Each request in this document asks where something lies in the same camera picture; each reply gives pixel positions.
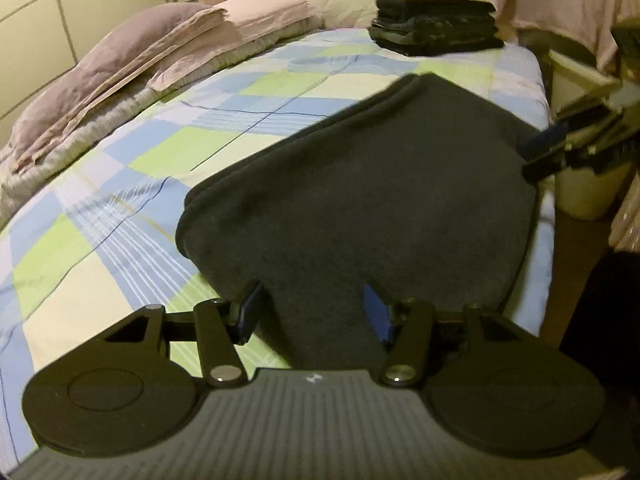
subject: round black pad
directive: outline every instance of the round black pad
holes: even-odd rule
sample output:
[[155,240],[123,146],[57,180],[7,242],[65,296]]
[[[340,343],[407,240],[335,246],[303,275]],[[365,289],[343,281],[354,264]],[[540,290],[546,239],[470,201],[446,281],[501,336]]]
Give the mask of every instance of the round black pad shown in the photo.
[[431,378],[428,405],[473,446],[535,456],[577,445],[597,424],[604,391],[586,368],[551,348],[502,342]]
[[88,354],[84,345],[28,383],[22,410],[39,444],[113,456],[149,446],[186,421],[196,387],[185,370],[151,351],[108,348]]

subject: bed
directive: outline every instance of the bed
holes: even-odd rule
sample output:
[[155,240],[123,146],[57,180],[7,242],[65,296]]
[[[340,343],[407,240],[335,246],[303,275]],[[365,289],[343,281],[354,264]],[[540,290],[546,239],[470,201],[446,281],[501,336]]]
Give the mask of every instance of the bed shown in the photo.
[[[191,187],[411,72],[435,72],[548,125],[538,62],[524,48],[407,58],[361,28],[317,30],[160,98],[37,192],[0,231],[0,470],[36,446],[20,409],[36,371],[146,304],[182,312],[216,296],[175,247]],[[539,197],[505,308],[533,334],[551,281],[552,184]],[[238,351],[249,373],[287,366],[256,336]],[[172,344],[171,354],[200,373],[194,344]]]

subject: wooden floor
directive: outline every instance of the wooden floor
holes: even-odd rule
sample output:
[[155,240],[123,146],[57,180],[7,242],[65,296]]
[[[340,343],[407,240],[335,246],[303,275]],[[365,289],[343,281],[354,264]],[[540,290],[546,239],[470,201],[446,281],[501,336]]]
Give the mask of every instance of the wooden floor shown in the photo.
[[540,338],[557,347],[591,269],[607,250],[612,214],[585,222],[556,211],[554,270]]

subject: folded black clothes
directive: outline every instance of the folded black clothes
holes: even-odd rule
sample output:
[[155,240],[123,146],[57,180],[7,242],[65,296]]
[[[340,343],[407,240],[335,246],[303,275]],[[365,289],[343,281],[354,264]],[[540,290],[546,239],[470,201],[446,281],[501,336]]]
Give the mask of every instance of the folded black clothes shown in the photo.
[[488,14],[443,14],[434,16],[421,14],[409,18],[405,22],[395,22],[394,20],[386,20],[385,18],[374,18],[371,25],[398,32],[411,32],[414,30],[437,30],[443,32],[474,25],[495,27],[495,18]]
[[537,132],[436,75],[407,75],[198,184],[177,246],[222,296],[264,283],[293,366],[378,369],[367,280],[443,310],[501,309],[536,203],[515,147]]
[[462,25],[455,28],[419,28],[417,30],[392,30],[384,27],[377,20],[371,22],[371,28],[379,34],[385,34],[387,39],[401,44],[421,44],[421,43],[451,43],[465,38],[494,38],[498,32],[495,25],[488,23],[482,25]]
[[382,48],[404,56],[442,56],[454,52],[476,52],[502,48],[504,41],[482,32],[459,35],[433,35],[429,40],[415,32],[401,34],[384,28],[369,27],[369,35]]
[[376,0],[378,17],[396,23],[420,14],[491,14],[494,4],[477,0]]
[[490,15],[495,7],[473,0],[376,0],[369,35],[405,56],[440,56],[501,48]]

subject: gray ribbed base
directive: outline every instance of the gray ribbed base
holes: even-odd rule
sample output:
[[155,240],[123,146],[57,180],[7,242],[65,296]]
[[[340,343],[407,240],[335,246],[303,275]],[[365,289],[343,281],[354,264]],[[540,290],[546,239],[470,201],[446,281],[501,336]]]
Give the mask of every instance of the gray ribbed base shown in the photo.
[[584,450],[516,460],[444,431],[415,392],[364,371],[262,370],[209,394],[198,416],[151,449],[108,459],[43,448],[12,480],[576,480],[603,468]]

